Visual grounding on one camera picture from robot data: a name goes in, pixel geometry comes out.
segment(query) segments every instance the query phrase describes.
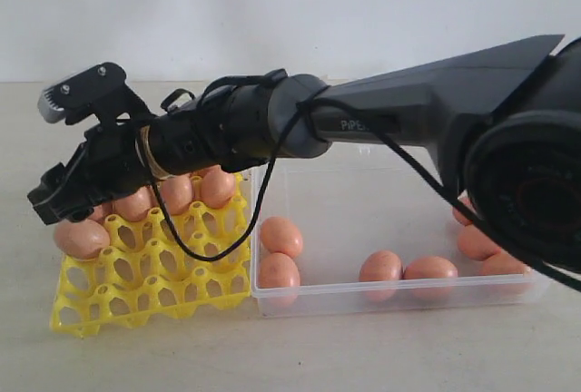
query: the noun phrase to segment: white backdrop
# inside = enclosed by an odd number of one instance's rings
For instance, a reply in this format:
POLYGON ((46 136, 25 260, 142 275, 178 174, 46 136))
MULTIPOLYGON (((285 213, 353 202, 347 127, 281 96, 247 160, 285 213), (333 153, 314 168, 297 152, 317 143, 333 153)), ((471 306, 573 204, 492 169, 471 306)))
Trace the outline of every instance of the white backdrop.
POLYGON ((0 81, 100 61, 133 80, 355 78, 540 33, 581 35, 581 0, 0 0, 0 81))

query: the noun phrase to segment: yellow egg tray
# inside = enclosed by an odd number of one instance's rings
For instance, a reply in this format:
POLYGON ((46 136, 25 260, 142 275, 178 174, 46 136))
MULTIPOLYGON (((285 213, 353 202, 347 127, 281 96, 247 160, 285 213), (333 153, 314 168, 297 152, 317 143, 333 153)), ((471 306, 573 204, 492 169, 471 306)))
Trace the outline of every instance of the yellow egg tray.
MULTIPOLYGON (((200 180, 192 176, 196 191, 200 180)), ((224 208, 194 201, 184 214, 172 217, 191 250, 214 255, 244 233, 242 181, 237 173, 235 195, 224 208)), ((248 241, 217 262, 204 262, 180 249, 157 207, 138 222, 109 215, 103 226, 111 245, 98 258, 64 256, 50 322, 53 331, 82 338, 97 334, 104 324, 137 328, 153 314, 182 319, 202 305, 232 309, 250 296, 248 241)))

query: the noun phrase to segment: beige table surface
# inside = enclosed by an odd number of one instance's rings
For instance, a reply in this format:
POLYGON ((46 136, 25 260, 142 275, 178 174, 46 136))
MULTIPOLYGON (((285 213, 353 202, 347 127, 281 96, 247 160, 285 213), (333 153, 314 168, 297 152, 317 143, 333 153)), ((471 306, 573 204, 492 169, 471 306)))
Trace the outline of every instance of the beige table surface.
MULTIPOLYGON (((176 85, 133 87, 157 107, 176 85)), ((0 84, 0 391, 579 389, 581 294, 557 284, 529 306, 263 319, 249 300, 95 338, 52 333, 60 254, 25 195, 86 124, 44 123, 41 88, 0 84)))

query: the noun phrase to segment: clear plastic container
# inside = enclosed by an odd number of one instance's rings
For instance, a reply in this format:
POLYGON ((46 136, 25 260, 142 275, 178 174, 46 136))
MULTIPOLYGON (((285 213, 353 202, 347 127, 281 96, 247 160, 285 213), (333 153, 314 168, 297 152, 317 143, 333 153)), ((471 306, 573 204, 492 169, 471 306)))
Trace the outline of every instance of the clear plastic container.
MULTIPOLYGON (((435 173, 424 149, 407 150, 435 173)), ((265 169, 251 171, 252 208, 265 169)), ((539 299, 550 281, 538 273, 479 276, 480 262, 458 252, 461 226, 449 205, 385 146, 334 144, 314 160, 278 160, 258 224, 274 215, 291 219, 302 232, 304 250, 295 260, 301 286, 258 287, 259 263, 268 253, 257 226, 251 239, 251 294, 265 317, 527 303, 539 299), (441 256, 458 267, 459 277, 358 282, 361 265, 377 250, 395 252, 404 267, 421 256, 441 256), (414 295, 414 289, 450 285, 444 299, 414 295), (397 291, 380 303, 366 296, 385 289, 397 291), (290 305, 278 302, 295 296, 290 305)))

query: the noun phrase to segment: robotic arm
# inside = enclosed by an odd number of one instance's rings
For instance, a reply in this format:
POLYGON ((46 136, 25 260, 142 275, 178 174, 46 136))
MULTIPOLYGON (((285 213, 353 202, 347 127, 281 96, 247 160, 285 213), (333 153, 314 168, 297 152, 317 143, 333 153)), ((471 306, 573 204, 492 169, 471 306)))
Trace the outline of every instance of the robotic arm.
POLYGON ((412 167, 505 250, 553 278, 553 267, 581 273, 581 39, 552 54, 562 39, 534 36, 336 86, 284 70, 227 76, 199 97, 176 90, 162 116, 123 69, 99 64, 43 92, 49 123, 99 123, 28 200, 46 225, 81 221, 103 202, 214 164, 239 172, 316 158, 333 142, 385 143, 402 157, 400 145, 421 146, 441 184, 412 167), (183 93, 191 100, 178 107, 183 93), (464 190, 478 217, 456 200, 464 190))

